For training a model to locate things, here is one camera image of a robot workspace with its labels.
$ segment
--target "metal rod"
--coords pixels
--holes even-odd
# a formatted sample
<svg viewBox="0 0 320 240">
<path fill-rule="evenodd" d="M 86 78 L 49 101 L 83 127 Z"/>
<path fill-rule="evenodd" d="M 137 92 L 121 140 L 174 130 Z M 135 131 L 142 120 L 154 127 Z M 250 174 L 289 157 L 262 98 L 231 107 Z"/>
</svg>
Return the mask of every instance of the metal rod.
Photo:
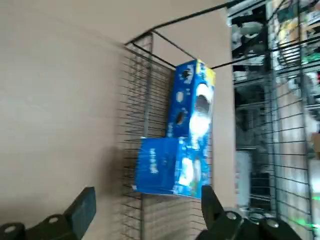
<svg viewBox="0 0 320 240">
<path fill-rule="evenodd" d="M 181 52 L 183 52 L 184 54 L 188 55 L 189 57 L 193 58 L 193 59 L 197 59 L 195 56 L 191 55 L 190 53 L 188 53 L 187 51 L 185 51 L 183 48 L 179 47 L 177 44 L 175 44 L 173 41 L 171 41 L 170 39 L 168 39 L 167 37 L 163 36 L 161 33 L 159 33 L 156 30 L 152 31 L 153 33 L 157 34 L 160 38 L 166 40 L 168 43 L 170 43 L 171 45 L 175 46 L 177 49 L 179 49 Z"/>
<path fill-rule="evenodd" d="M 135 43 L 133 43 L 133 45 L 134 45 L 136 48 L 140 49 L 141 51 L 144 51 L 146 54 L 149 54 L 149 55 L 151 55 L 152 57 L 154 57 L 154 58 L 156 58 L 156 59 L 164 62 L 165 64 L 169 65 L 170 67 L 176 68 L 175 65 L 173 65 L 173 64 L 171 64 L 170 62 L 162 59 L 161 57 L 158 57 L 157 55 L 154 55 L 152 52 L 149 52 L 148 50 L 145 50 L 143 47 L 140 47 L 140 46 L 138 46 L 138 45 L 135 44 Z"/>
<path fill-rule="evenodd" d="M 242 88 L 242 87 L 247 87 L 250 85 L 256 85 L 256 84 L 263 84 L 264 83 L 263 78 L 258 78 L 258 79 L 252 79 L 252 80 L 244 80 L 244 81 L 234 81 L 233 87 L 236 88 Z"/>
<path fill-rule="evenodd" d="M 300 78 L 300 83 L 301 83 L 301 98 L 302 98 L 302 104 L 301 104 L 301 112 L 304 113 L 305 112 L 305 109 L 304 109 L 304 106 L 307 105 L 307 97 L 306 96 L 306 89 L 305 87 L 307 86 L 307 84 L 305 83 L 305 78 L 304 78 L 304 73 L 303 73 L 303 68 L 302 68 L 302 45 L 301 45 L 301 6 L 300 6 L 300 0 L 297 1 L 297 13 L 298 13 L 298 42 L 300 43 L 299 44 L 299 62 L 298 62 L 298 65 L 299 65 L 299 78 Z M 307 133 L 306 133 L 306 119 L 305 119 L 305 115 L 303 114 L 302 115 L 302 124 L 304 126 L 303 128 L 303 135 L 304 135 L 304 152 L 305 152 L 305 160 L 306 160 L 306 175 L 307 175 L 307 179 L 308 179 L 308 183 L 307 183 L 307 188 L 308 188 L 308 197 L 309 197 L 309 204 L 308 204 L 308 207 L 309 207 L 309 213 L 310 213 L 310 220 L 311 220 L 311 223 L 313 223 L 313 201 L 311 200 L 312 199 L 312 186 L 311 186 L 311 173 L 310 173 L 310 159 L 308 159 L 308 142 L 307 142 Z M 312 236 L 313 238 L 315 239 L 317 236 L 316 236 L 316 233 L 315 233 L 315 230 L 312 228 L 311 229 L 312 231 Z"/>
<path fill-rule="evenodd" d="M 187 16 L 182 16 L 182 17 L 173 19 L 171 21 L 167 21 L 167 22 L 161 23 L 161 24 L 156 25 L 156 26 L 150 28 L 149 30 L 143 32 L 139 36 L 134 37 L 130 41 L 126 42 L 124 45 L 129 45 L 131 43 L 134 43 L 137 40 L 142 39 L 143 37 L 147 36 L 150 32 L 152 32 L 154 30 L 166 27 L 166 26 L 171 25 L 171 24 L 176 24 L 176 23 L 188 20 L 188 19 L 192 19 L 194 17 L 198 17 L 198 16 L 201 16 L 203 14 L 211 13 L 211 12 L 213 12 L 215 10 L 219 10 L 219 9 L 223 9 L 223 8 L 231 8 L 232 6 L 238 4 L 239 2 L 240 2 L 239 0 L 229 1 L 229 2 L 226 2 L 226 3 L 220 4 L 220 5 L 214 6 L 214 7 L 207 8 L 207 9 L 202 10 L 202 11 L 194 12 L 194 13 L 192 13 L 190 15 L 187 15 Z"/>
<path fill-rule="evenodd" d="M 143 124 L 143 136 L 148 137 L 149 130 L 149 111 L 150 111 L 150 97 L 152 86 L 152 53 L 154 49 L 154 35 L 151 33 L 150 38 L 150 53 L 148 59 L 148 74 L 146 76 L 146 95 L 145 95 L 145 108 L 144 108 L 144 124 Z M 145 239 L 145 211 L 144 211 L 144 195 L 141 194 L 140 200 L 140 239 Z"/>
<path fill-rule="evenodd" d="M 241 105 L 239 105 L 239 106 L 236 108 L 236 111 L 241 110 L 241 109 L 250 109 L 250 108 L 263 107 L 264 104 L 265 104 L 264 101 L 247 103 L 247 104 L 241 104 Z"/>
</svg>

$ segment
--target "wire mesh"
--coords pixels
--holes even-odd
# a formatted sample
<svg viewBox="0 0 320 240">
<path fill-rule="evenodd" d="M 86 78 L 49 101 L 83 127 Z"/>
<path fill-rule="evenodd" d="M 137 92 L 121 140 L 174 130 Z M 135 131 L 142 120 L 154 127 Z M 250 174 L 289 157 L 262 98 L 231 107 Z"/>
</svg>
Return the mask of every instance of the wire mesh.
<svg viewBox="0 0 320 240">
<path fill-rule="evenodd" d="M 259 220 L 256 213 L 282 218 L 302 239 L 315 237 L 310 224 L 311 148 L 306 119 L 320 119 L 320 94 L 315 88 L 320 68 L 320 35 L 315 25 L 318 23 L 308 18 L 316 3 L 259 1 L 242 12 L 236 11 L 230 16 L 232 24 L 257 21 L 260 32 L 249 39 L 241 38 L 241 45 L 232 50 L 232 62 L 213 67 L 232 64 L 236 147 L 250 158 L 248 202 L 239 207 L 254 221 Z M 249 10 L 251 15 L 243 14 Z M 153 54 L 154 31 L 203 13 L 161 24 L 128 43 L 119 120 L 123 136 L 119 143 L 125 159 L 122 239 L 194 239 L 205 228 L 200 200 L 145 195 L 132 190 L 141 137 L 165 136 L 173 83 L 175 66 Z M 212 152 L 209 153 L 212 168 Z"/>
<path fill-rule="evenodd" d="M 240 95 L 236 98 L 237 149 L 251 153 L 248 207 L 285 220 L 302 239 L 315 237 L 309 167 L 312 145 L 306 122 L 314 117 L 307 107 L 317 98 L 312 93 L 318 82 L 311 78 L 319 70 L 318 30 L 310 30 L 315 26 L 308 18 L 316 3 L 273 0 L 267 4 L 267 28 L 261 31 L 268 33 L 268 49 L 262 65 L 270 68 L 233 66 L 246 72 L 240 80 L 239 73 L 235 74 L 234 86 L 236 97 Z M 254 77 L 253 70 L 258 71 Z M 262 99 L 248 97 L 253 86 L 260 87 Z M 242 92 L 247 99 L 241 98 Z"/>
</svg>

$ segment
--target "shelving unit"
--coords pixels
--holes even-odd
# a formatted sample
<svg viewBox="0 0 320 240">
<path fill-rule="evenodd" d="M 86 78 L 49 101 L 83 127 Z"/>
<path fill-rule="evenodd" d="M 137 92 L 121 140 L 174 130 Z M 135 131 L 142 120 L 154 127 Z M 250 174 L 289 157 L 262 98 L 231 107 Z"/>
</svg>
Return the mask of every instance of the shelving unit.
<svg viewBox="0 0 320 240">
<path fill-rule="evenodd" d="M 320 59 L 304 62 L 306 56 L 312 55 L 320 36 L 304 37 L 302 32 L 311 29 L 303 29 L 304 15 L 316 3 L 233 0 L 154 26 L 126 43 L 120 90 L 123 101 L 119 107 L 119 148 L 123 149 L 124 159 L 123 239 L 195 239 L 205 228 L 200 200 L 140 194 L 131 186 L 141 137 L 165 135 L 176 67 L 154 53 L 154 37 L 194 59 L 158 30 L 222 8 L 230 12 L 227 22 L 233 33 L 248 22 L 258 23 L 255 31 L 249 29 L 247 35 L 230 39 L 234 44 L 232 62 L 212 67 L 233 68 L 236 149 L 251 157 L 251 184 L 246 186 L 250 196 L 247 209 L 241 208 L 254 221 L 257 219 L 252 213 L 259 212 L 287 221 L 302 239 L 316 237 L 314 228 L 302 224 L 302 220 L 314 221 L 306 116 L 320 107 L 310 102 L 311 89 L 305 77 L 320 71 Z M 279 38 L 285 25 L 292 21 L 296 21 L 296 39 Z M 208 163 L 212 166 L 212 155 Z"/>
</svg>

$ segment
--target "blue box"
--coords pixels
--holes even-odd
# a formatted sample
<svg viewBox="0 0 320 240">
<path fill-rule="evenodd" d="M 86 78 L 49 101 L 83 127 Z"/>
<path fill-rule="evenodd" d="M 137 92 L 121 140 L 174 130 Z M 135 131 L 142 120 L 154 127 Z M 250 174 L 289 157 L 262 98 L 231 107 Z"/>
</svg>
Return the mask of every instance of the blue box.
<svg viewBox="0 0 320 240">
<path fill-rule="evenodd" d="M 146 194 L 201 198 L 201 187 L 210 184 L 210 169 L 204 159 L 182 139 L 145 138 L 132 187 Z"/>
<path fill-rule="evenodd" d="M 205 149 L 212 122 L 215 72 L 201 60 L 176 67 L 171 95 L 168 138 L 188 138 L 194 149 Z"/>
</svg>

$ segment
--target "white wall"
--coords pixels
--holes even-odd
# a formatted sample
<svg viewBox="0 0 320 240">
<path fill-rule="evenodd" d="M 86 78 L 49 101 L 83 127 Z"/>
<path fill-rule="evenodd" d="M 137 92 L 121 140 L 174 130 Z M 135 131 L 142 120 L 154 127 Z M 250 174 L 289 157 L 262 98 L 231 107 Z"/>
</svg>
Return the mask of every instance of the white wall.
<svg viewBox="0 0 320 240">
<path fill-rule="evenodd" d="M 34 225 L 63 211 L 84 186 L 95 186 L 98 212 L 86 238 L 110 236 L 107 226 L 115 221 L 113 191 L 118 187 L 110 159 L 116 151 L 119 42 L 216 4 L 209 0 L 0 2 L 0 224 Z M 186 40 L 182 46 L 210 65 L 228 62 L 226 16 L 224 10 L 215 13 L 214 24 L 204 18 L 207 32 L 213 32 L 203 37 L 205 44 Z M 172 37 L 179 40 L 181 34 L 183 28 Z M 175 57 L 164 52 L 164 57 Z M 231 68 L 216 73 L 214 186 L 222 203 L 233 206 Z"/>
</svg>

